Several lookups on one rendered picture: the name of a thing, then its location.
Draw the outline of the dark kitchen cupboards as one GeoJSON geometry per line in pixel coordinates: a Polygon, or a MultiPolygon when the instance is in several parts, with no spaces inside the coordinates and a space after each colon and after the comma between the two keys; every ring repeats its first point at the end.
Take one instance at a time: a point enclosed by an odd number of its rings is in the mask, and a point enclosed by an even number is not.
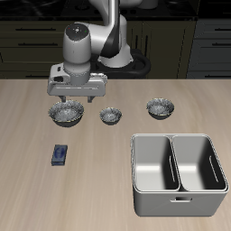
{"type": "MultiPolygon", "coordinates": [[[[184,79],[196,21],[188,0],[161,0],[155,10],[122,8],[126,40],[151,62],[145,79],[184,79]]],[[[88,0],[0,0],[0,79],[47,79],[62,62],[65,27],[101,25],[88,0]]]]}

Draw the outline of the dark blue box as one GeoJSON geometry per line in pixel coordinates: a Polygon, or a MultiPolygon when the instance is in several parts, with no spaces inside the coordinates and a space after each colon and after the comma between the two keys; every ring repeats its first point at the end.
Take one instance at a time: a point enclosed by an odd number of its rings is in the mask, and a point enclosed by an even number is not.
{"type": "Polygon", "coordinates": [[[56,144],[54,146],[52,158],[51,158],[51,165],[52,166],[63,166],[66,161],[68,146],[67,145],[59,145],[56,144]]]}

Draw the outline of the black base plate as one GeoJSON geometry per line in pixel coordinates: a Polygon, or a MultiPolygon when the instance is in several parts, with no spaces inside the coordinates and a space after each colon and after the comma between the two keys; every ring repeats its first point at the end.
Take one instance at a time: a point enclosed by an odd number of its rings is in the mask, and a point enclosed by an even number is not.
{"type": "Polygon", "coordinates": [[[109,68],[100,63],[96,54],[91,55],[91,71],[104,73],[109,79],[144,79],[151,70],[151,62],[138,49],[131,49],[133,61],[122,68],[109,68]]]}

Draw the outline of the medium grey patterned bowl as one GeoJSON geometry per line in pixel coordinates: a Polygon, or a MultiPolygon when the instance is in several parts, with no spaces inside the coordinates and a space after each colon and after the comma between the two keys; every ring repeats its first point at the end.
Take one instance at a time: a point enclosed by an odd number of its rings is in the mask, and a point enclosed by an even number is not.
{"type": "Polygon", "coordinates": [[[157,120],[168,118],[174,111],[175,106],[166,98],[153,98],[146,104],[146,109],[151,117],[157,120]]]}

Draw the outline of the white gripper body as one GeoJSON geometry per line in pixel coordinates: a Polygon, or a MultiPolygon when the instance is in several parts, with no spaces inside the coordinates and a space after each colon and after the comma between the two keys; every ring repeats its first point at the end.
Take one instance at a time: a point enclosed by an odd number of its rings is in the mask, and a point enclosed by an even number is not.
{"type": "Polygon", "coordinates": [[[67,82],[48,84],[50,96],[102,97],[106,93],[107,76],[103,73],[91,73],[87,83],[74,86],[67,82]]]}

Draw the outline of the white two-bin basket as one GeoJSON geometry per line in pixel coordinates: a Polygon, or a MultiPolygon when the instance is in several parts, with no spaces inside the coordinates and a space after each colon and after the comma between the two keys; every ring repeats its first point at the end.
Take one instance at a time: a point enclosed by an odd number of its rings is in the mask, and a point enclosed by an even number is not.
{"type": "Polygon", "coordinates": [[[211,217],[228,193],[205,134],[131,137],[134,211],[140,217],[211,217]]]}

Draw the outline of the small grey patterned bowl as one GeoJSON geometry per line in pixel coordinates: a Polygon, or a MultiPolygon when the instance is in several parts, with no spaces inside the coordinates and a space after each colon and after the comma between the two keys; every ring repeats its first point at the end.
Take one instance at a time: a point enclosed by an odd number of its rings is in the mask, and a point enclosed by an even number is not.
{"type": "Polygon", "coordinates": [[[114,107],[107,107],[99,113],[99,117],[106,125],[116,125],[122,117],[122,112],[114,107]]]}

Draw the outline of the large grey patterned bowl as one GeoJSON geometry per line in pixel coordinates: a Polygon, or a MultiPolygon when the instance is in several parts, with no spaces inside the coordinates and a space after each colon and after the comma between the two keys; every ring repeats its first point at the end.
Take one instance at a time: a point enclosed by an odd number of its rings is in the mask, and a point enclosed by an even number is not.
{"type": "Polygon", "coordinates": [[[67,100],[54,104],[48,114],[56,125],[72,127],[81,120],[84,115],[84,107],[78,101],[67,100]]]}

